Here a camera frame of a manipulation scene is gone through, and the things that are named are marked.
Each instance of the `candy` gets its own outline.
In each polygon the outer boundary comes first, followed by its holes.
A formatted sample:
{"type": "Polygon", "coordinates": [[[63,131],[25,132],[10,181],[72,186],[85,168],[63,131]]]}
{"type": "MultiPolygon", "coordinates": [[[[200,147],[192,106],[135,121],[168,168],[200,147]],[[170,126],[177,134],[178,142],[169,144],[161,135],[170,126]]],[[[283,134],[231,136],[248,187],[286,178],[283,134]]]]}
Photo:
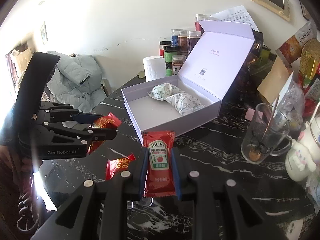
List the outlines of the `candy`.
{"type": "Polygon", "coordinates": [[[183,92],[183,90],[180,88],[169,83],[164,83],[155,86],[148,95],[156,100],[164,101],[167,97],[181,92],[183,92]]]}
{"type": "Polygon", "coordinates": [[[185,92],[169,96],[165,101],[171,104],[181,115],[193,113],[203,107],[198,98],[185,92]]]}
{"type": "Polygon", "coordinates": [[[128,157],[120,158],[112,161],[108,161],[107,170],[106,170],[106,180],[109,180],[113,177],[116,172],[125,171],[129,163],[134,161],[136,158],[133,154],[130,154],[128,157]]]}
{"type": "MultiPolygon", "coordinates": [[[[99,119],[93,121],[91,128],[109,128],[109,129],[117,129],[121,125],[121,121],[113,114],[109,113],[106,116],[100,117],[99,119]]],[[[88,148],[87,153],[92,153],[95,149],[97,149],[104,141],[93,141],[88,148]]]]}
{"type": "Polygon", "coordinates": [[[175,195],[170,159],[173,140],[172,131],[143,133],[143,146],[149,150],[145,197],[175,195]]]}

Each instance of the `curtain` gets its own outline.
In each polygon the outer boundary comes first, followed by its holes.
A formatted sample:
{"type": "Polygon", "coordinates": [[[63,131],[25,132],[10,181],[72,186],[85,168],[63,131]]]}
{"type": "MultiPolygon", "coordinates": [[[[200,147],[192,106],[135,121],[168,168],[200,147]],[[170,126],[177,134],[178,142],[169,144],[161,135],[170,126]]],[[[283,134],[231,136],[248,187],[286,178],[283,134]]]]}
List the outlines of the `curtain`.
{"type": "Polygon", "coordinates": [[[15,89],[16,82],[18,80],[18,76],[17,76],[16,67],[10,58],[10,52],[7,55],[5,55],[5,59],[7,61],[8,72],[9,72],[10,78],[12,80],[13,87],[15,89]]]}

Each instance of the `person's hand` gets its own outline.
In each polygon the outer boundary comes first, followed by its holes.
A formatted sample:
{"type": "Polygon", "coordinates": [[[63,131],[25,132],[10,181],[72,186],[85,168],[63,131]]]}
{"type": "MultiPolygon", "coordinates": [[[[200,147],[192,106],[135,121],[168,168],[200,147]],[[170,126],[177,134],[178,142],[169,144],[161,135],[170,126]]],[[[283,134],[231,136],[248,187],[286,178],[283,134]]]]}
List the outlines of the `person's hand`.
{"type": "MultiPolygon", "coordinates": [[[[21,161],[20,156],[14,152],[13,150],[10,151],[12,155],[12,159],[14,162],[14,166],[17,172],[24,171],[38,171],[39,167],[42,165],[42,160],[31,160],[28,158],[23,158],[21,161]]],[[[11,158],[9,155],[9,149],[7,146],[0,145],[0,159],[12,170],[13,164],[11,163],[11,158]]]]}

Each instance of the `screw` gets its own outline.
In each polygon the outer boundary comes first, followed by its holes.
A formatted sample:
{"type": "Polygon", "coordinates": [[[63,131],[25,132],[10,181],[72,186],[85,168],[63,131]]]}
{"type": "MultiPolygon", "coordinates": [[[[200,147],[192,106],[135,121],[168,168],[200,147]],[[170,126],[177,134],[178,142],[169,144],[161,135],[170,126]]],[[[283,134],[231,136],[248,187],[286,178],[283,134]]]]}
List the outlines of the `screw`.
{"type": "Polygon", "coordinates": [[[236,182],[233,179],[228,179],[227,180],[227,185],[229,187],[234,187],[236,185],[236,182]]]}
{"type": "Polygon", "coordinates": [[[122,171],[121,172],[121,177],[127,178],[131,175],[130,171],[122,171]]]}
{"type": "Polygon", "coordinates": [[[198,171],[190,171],[189,175],[190,177],[196,178],[199,177],[200,173],[198,171]]]}
{"type": "Polygon", "coordinates": [[[84,185],[85,187],[91,187],[91,186],[93,185],[93,181],[92,181],[91,179],[87,179],[87,180],[83,183],[83,185],[84,185]]]}

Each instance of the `down jacket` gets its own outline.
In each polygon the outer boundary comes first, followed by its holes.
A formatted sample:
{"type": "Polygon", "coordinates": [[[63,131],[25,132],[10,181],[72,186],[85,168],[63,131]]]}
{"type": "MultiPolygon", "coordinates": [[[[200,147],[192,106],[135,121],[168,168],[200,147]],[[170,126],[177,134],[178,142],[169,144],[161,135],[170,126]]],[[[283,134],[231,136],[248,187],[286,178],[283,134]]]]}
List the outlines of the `down jacket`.
{"type": "Polygon", "coordinates": [[[101,69],[92,56],[69,57],[55,51],[47,53],[60,56],[55,72],[47,83],[52,93],[50,101],[70,104],[88,113],[107,97],[100,85],[101,69]]]}

